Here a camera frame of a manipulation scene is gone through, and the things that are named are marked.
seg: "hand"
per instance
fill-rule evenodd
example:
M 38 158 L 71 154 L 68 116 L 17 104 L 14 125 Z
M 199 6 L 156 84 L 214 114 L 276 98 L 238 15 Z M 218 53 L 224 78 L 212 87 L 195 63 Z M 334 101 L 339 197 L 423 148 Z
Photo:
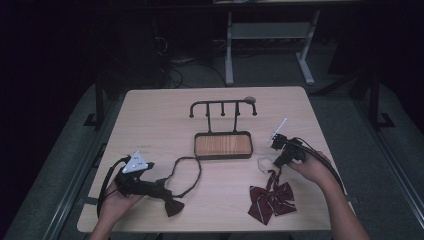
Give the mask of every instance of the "hand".
M 125 197 L 117 190 L 114 181 L 106 189 L 105 196 L 107 197 L 100 210 L 99 221 L 90 236 L 91 240 L 108 239 L 113 226 L 144 197 L 143 195 Z
M 318 151 L 325 160 L 330 162 L 330 160 L 322 152 Z M 295 170 L 302 174 L 302 176 L 309 181 L 312 181 L 319 186 L 327 182 L 328 180 L 333 180 L 334 177 L 331 175 L 331 172 L 319 162 L 313 155 L 306 153 L 306 159 L 303 163 L 297 164 L 290 162 L 287 164 L 291 169 Z

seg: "bow tie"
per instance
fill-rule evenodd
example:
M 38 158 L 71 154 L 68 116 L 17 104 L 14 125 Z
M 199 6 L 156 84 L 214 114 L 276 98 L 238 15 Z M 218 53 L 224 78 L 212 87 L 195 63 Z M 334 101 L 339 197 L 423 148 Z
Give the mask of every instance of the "bow tie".
M 288 202 L 294 201 L 293 191 L 290 185 L 287 182 L 278 185 L 281 170 L 278 175 L 273 170 L 269 170 L 268 172 L 272 174 L 269 177 L 266 189 L 250 186 L 252 206 L 248 212 L 249 215 L 265 225 L 268 224 L 272 214 L 279 216 L 296 211 L 295 205 Z
M 174 200 L 176 196 L 172 195 L 171 190 L 165 188 L 166 180 L 167 178 L 157 180 L 154 193 L 149 194 L 149 196 L 165 201 L 166 214 L 168 214 L 168 217 L 172 217 L 183 210 L 184 203 Z

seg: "black cable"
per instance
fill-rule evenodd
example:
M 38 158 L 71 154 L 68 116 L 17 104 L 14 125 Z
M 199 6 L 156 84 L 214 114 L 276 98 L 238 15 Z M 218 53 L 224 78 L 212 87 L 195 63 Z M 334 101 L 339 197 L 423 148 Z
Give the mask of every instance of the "black cable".
M 194 159 L 194 160 L 196 160 L 196 162 L 197 162 L 197 164 L 198 164 L 198 167 L 199 167 L 199 173 L 198 173 L 198 175 L 197 175 L 197 179 L 196 179 L 196 181 L 194 182 L 194 184 L 190 187 L 190 188 L 188 188 L 187 190 L 185 190 L 183 193 L 181 193 L 181 194 L 178 194 L 178 195 L 172 195 L 173 197 L 176 197 L 176 198 L 183 198 L 187 193 L 189 193 L 191 190 L 193 190 L 194 189 L 194 187 L 196 187 L 196 185 L 197 185 L 197 183 L 199 182 L 199 179 L 200 179 L 200 175 L 202 174 L 202 165 L 200 164 L 200 160 L 198 159 L 198 158 L 195 158 L 195 157 L 180 157 L 180 158 L 178 158 L 176 161 L 175 161 L 175 163 L 174 163 L 174 167 L 172 168 L 172 172 L 171 172 L 171 174 L 166 178 L 166 179 L 169 179 L 171 176 L 173 176 L 174 175 L 174 173 L 175 173 L 175 169 L 177 168 L 177 165 L 178 165 L 178 163 L 181 161 L 181 160 L 186 160 L 186 159 Z
M 107 185 L 108 185 L 109 180 L 110 180 L 110 177 L 113 174 L 113 171 L 115 170 L 116 166 L 118 166 L 118 164 L 129 160 L 129 158 L 131 158 L 131 157 L 128 156 L 126 158 L 121 158 L 115 164 L 113 164 L 112 167 L 109 168 L 109 171 L 106 174 L 105 180 L 103 181 L 102 188 L 101 188 L 100 194 L 99 194 L 99 199 L 97 201 L 97 217 L 100 216 L 100 210 L 102 209 L 103 201 L 106 199 L 106 197 L 108 197 L 110 194 L 113 193 L 112 192 L 112 193 L 108 194 L 107 196 L 104 196 L 105 192 L 106 192 Z
M 174 85 L 174 88 L 179 88 L 181 85 L 183 85 L 183 81 L 184 81 L 183 74 L 180 71 L 176 70 L 175 68 L 170 68 L 169 71 L 173 71 L 180 76 L 180 81 L 178 82 L 177 85 Z M 177 82 L 176 80 L 174 80 L 174 78 L 172 78 L 172 76 L 169 75 L 169 73 L 168 73 L 168 77 L 169 77 L 169 79 L 171 80 L 172 83 Z
M 224 83 L 224 86 L 227 86 L 226 83 L 225 83 L 224 77 L 222 76 L 222 74 L 218 70 L 216 70 L 216 68 L 214 68 L 214 67 L 212 67 L 212 66 L 210 66 L 208 64 L 204 64 L 204 63 L 193 63 L 193 64 L 190 64 L 188 66 L 195 66 L 195 65 L 205 66 L 205 67 L 208 67 L 208 68 L 212 69 L 214 72 L 216 72 L 218 74 L 219 78 Z
M 309 143 L 307 143 L 305 140 L 303 140 L 302 138 L 296 137 L 295 139 L 298 139 L 300 141 L 302 141 L 303 143 L 305 143 L 311 150 L 313 150 L 316 154 L 319 155 L 319 153 L 311 146 L 309 145 Z
M 112 192 L 108 193 L 103 200 L 105 200 L 107 197 L 109 197 L 110 195 L 112 195 L 114 192 L 116 192 L 118 189 L 113 190 Z

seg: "black electronic device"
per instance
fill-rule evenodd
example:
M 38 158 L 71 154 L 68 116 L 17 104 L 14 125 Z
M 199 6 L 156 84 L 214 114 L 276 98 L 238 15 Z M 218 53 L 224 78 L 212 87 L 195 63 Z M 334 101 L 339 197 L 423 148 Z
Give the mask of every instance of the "black electronic device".
M 194 159 L 199 165 L 199 173 L 197 180 L 194 182 L 193 186 L 188 188 L 181 194 L 173 195 L 171 190 L 165 188 L 166 181 L 174 175 L 175 168 L 177 164 L 184 159 Z M 156 180 L 155 182 L 147 182 L 140 180 L 141 175 L 149 169 L 152 169 L 154 163 L 146 163 L 143 156 L 139 151 L 135 152 L 132 157 L 128 156 L 118 160 L 108 171 L 105 180 L 103 181 L 102 188 L 100 190 L 100 196 L 97 203 L 97 215 L 100 215 L 100 210 L 102 208 L 104 200 L 113 192 L 109 194 L 106 193 L 106 188 L 109 183 L 109 179 L 112 176 L 112 173 L 118 164 L 125 162 L 126 165 L 118 171 L 115 176 L 114 182 L 117 187 L 117 191 L 123 196 L 129 197 L 131 195 L 146 195 L 153 198 L 160 198 L 165 201 L 165 210 L 168 214 L 168 217 L 172 217 L 178 214 L 183 208 L 184 203 L 174 200 L 174 198 L 183 198 L 187 193 L 189 193 L 197 184 L 202 172 L 202 168 L 198 159 L 194 157 L 181 157 L 175 161 L 174 168 L 172 173 L 166 177 Z
M 295 160 L 300 160 L 304 162 L 306 160 L 306 153 L 314 156 L 318 161 L 320 161 L 324 166 L 331 172 L 331 174 L 336 179 L 337 183 L 340 185 L 342 192 L 344 193 L 343 183 L 340 179 L 340 176 L 337 174 L 336 170 L 331 166 L 331 163 L 327 161 L 323 156 L 321 156 L 315 149 L 313 149 L 306 141 L 301 138 L 294 137 L 288 139 L 286 136 L 275 133 L 272 137 L 273 143 L 271 148 L 275 150 L 283 150 L 280 156 L 275 159 L 274 165 L 278 168 L 281 168 L 283 165 Z

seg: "dark floor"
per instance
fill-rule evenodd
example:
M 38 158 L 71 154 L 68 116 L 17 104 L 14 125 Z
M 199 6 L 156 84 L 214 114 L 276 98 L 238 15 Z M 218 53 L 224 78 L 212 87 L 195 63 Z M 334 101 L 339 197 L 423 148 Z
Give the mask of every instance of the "dark floor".
M 290 46 L 235 58 L 233 87 L 302 86 L 308 93 L 314 92 L 342 77 L 327 74 L 335 47 L 332 43 L 312 46 L 307 60 L 316 80 L 313 86 L 304 83 L 294 54 L 297 47 Z M 175 69 L 181 75 L 171 72 L 175 82 L 170 81 L 166 87 L 178 84 L 181 76 L 184 77 L 181 88 L 225 87 L 221 77 L 224 75 L 222 56 L 214 58 L 209 66 L 189 64 Z M 349 83 L 325 96 L 310 97 L 310 101 L 353 199 L 355 212 L 372 239 L 424 239 L 422 222 L 411 208 L 408 194 L 403 191 L 404 186 L 398 181 L 391 162 L 393 158 L 397 160 L 416 194 L 424 198 L 424 137 L 405 114 L 396 95 L 384 86 L 380 89 L 380 110 L 389 114 L 396 127 L 375 131 L 363 110 L 364 106 L 367 108 L 367 97 L 361 101 L 352 100 L 348 95 L 351 86 Z M 87 238 L 87 234 L 78 232 L 76 223 L 82 209 L 81 199 L 87 195 L 96 168 L 95 164 L 88 168 L 81 166 L 84 161 L 95 162 L 98 149 L 107 143 L 124 95 L 113 101 L 106 100 L 105 122 L 97 131 L 94 127 L 83 126 L 87 115 L 95 112 L 94 99 L 91 87 L 70 116 L 5 239 Z M 78 174 L 80 169 L 86 172 Z M 70 190 L 71 182 L 81 185 Z M 66 197 L 72 196 L 67 195 L 69 192 L 78 197 Z M 62 214 L 62 218 L 52 222 L 57 214 Z M 331 239 L 331 233 L 325 231 L 290 234 L 294 239 Z M 114 233 L 112 239 L 154 239 L 155 236 Z M 255 236 L 253 239 L 282 235 Z M 183 239 L 181 235 L 170 238 Z

